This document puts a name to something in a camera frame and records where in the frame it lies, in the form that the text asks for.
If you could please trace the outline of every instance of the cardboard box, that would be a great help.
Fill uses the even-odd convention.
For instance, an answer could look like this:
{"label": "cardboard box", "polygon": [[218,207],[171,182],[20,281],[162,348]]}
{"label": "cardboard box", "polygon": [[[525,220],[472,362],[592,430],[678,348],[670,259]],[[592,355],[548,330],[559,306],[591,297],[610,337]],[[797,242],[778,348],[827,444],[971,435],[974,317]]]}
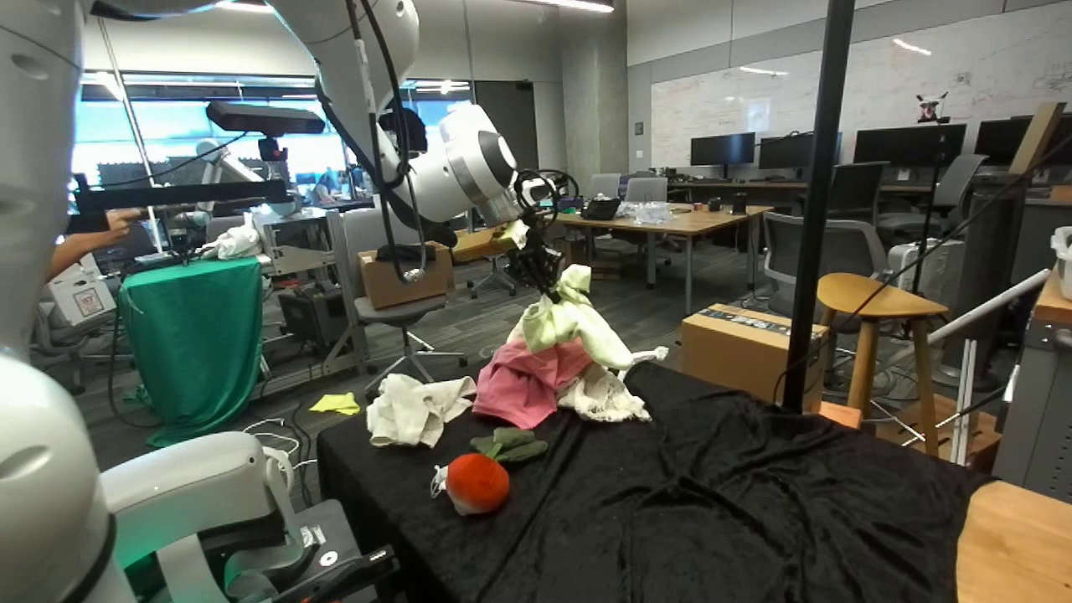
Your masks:
{"label": "cardboard box", "polygon": [[[823,326],[813,326],[804,404],[821,398]],[[679,370],[774,402],[785,388],[792,317],[735,306],[710,306],[679,321]]]}
{"label": "cardboard box", "polygon": [[83,253],[78,266],[46,281],[46,293],[56,302],[56,312],[71,328],[115,312],[115,297],[95,253]]}
{"label": "cardboard box", "polygon": [[1047,200],[1072,203],[1072,183],[1053,183]]}
{"label": "cardboard box", "polygon": [[435,261],[424,266],[424,276],[403,281],[393,261],[376,261],[376,252],[363,253],[363,284],[372,307],[395,307],[421,297],[440,297],[454,288],[454,266],[448,247],[433,245]]}

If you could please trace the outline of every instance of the yellow object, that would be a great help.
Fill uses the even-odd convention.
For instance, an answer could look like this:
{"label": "yellow object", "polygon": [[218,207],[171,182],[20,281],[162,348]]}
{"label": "yellow object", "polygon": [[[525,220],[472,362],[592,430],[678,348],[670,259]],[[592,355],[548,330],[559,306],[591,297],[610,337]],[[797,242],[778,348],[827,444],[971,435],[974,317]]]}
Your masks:
{"label": "yellow object", "polygon": [[363,404],[356,402],[353,392],[345,392],[345,395],[319,398],[308,412],[319,412],[319,414],[327,414],[327,412],[336,412],[336,414],[363,414]]}

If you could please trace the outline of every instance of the black pole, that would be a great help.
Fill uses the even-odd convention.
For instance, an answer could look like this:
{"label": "black pole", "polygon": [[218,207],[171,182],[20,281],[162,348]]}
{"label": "black pole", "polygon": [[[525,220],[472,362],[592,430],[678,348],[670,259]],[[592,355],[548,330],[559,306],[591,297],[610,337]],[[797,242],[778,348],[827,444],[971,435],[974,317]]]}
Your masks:
{"label": "black pole", "polygon": [[937,146],[933,146],[933,169],[931,169],[931,195],[926,203],[926,230],[918,233],[918,252],[916,252],[916,271],[911,271],[911,292],[918,293],[918,281],[926,279],[926,259],[927,259],[927,236],[931,236],[931,212],[933,212],[933,195],[937,195],[937,169],[945,163],[945,132],[937,124]]}
{"label": "black pole", "polygon": [[813,139],[811,139],[811,175],[806,175],[806,203],[804,203],[804,242],[794,293],[794,328],[792,328],[792,358],[785,377],[785,410],[804,410],[806,381],[806,346],[813,317],[813,284],[827,230],[827,192],[839,149],[841,98],[844,98],[844,68],[851,43],[855,0],[827,2],[827,32],[823,32],[823,65],[816,73],[816,107],[813,107]]}

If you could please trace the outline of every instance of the computer monitor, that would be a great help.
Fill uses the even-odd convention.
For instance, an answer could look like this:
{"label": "computer monitor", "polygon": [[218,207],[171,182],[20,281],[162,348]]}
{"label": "computer monitor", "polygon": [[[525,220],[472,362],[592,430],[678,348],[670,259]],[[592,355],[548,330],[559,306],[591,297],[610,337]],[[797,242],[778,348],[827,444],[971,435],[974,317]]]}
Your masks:
{"label": "computer monitor", "polygon": [[725,135],[725,138],[693,138],[689,139],[689,163],[717,163],[717,168],[735,168],[735,163],[750,163],[757,146],[757,135]]}
{"label": "computer monitor", "polygon": [[964,146],[964,124],[859,132],[855,159],[892,168],[949,168]]}
{"label": "computer monitor", "polygon": [[[1033,117],[983,121],[974,154],[985,154],[985,163],[1013,163],[1027,124]],[[1072,114],[1060,121],[1043,163],[1072,163]]]}
{"label": "computer monitor", "polygon": [[811,163],[811,135],[764,138],[759,168],[794,168],[806,169]]}

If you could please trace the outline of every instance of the stuffed toy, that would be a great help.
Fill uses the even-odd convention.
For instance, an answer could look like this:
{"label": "stuffed toy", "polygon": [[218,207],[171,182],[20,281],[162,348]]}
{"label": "stuffed toy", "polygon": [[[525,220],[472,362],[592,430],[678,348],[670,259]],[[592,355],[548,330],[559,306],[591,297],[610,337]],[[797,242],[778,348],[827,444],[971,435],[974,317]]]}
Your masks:
{"label": "stuffed toy", "polygon": [[497,430],[472,439],[475,452],[454,454],[433,474],[433,496],[444,493],[458,516],[488,516],[509,500],[509,471],[504,461],[528,461],[546,452],[531,433]]}

